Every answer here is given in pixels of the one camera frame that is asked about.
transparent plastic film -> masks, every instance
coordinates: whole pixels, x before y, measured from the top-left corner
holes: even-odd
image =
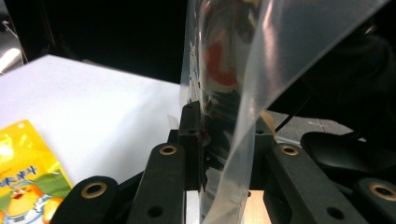
[[[241,221],[260,113],[387,2],[190,0],[193,69],[184,76],[202,107],[201,221]]]

black cable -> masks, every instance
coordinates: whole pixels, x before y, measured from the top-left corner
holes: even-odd
[[[276,133],[279,132],[279,130],[281,130],[287,123],[289,123],[289,121],[306,105],[306,103],[309,101],[312,95],[313,92],[310,91],[301,101],[301,103],[294,109],[294,111],[291,114],[289,114],[288,117],[285,118],[285,120],[283,120],[283,122],[279,124],[279,126],[276,127],[275,129]]]

screw hole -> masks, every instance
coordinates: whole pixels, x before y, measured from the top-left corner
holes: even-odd
[[[160,149],[160,153],[163,154],[164,156],[169,156],[169,155],[175,154],[176,151],[177,151],[177,149],[175,147],[171,147],[171,146],[165,146]]]
[[[149,217],[160,217],[163,215],[163,208],[160,206],[153,206],[148,210]]]
[[[92,185],[89,188],[87,188],[87,193],[93,194],[98,192],[102,187],[100,185]]]
[[[374,183],[369,186],[370,191],[377,197],[396,202],[396,191],[387,187],[384,184]]]
[[[93,199],[105,193],[107,184],[104,182],[91,183],[81,191],[81,196],[86,199]]]
[[[298,154],[298,150],[293,147],[282,147],[282,152],[289,156],[296,156]]]
[[[334,208],[334,207],[328,207],[327,208],[327,213],[335,218],[335,219],[343,219],[344,218],[344,213],[341,212],[338,208]]]
[[[382,194],[382,195],[384,195],[384,196],[392,195],[392,192],[390,192],[389,190],[384,189],[384,188],[375,188],[375,191],[380,193],[380,194]]]

white table surface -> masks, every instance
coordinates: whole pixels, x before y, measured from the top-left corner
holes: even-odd
[[[29,119],[72,184],[144,170],[180,118],[179,85],[54,56],[0,77],[0,128]]]

brass grommet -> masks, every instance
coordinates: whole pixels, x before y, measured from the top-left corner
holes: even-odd
[[[163,154],[164,156],[170,156],[172,154],[175,154],[177,151],[176,147],[172,146],[164,146],[160,149],[160,153]]]
[[[93,182],[81,191],[81,197],[86,199],[93,199],[105,193],[107,184],[104,182]]]
[[[280,150],[282,151],[283,154],[286,154],[288,156],[297,156],[298,155],[298,150],[294,147],[286,146],[286,147],[282,147]]]
[[[369,186],[370,191],[376,196],[387,201],[396,202],[396,191],[386,185],[373,183]]]

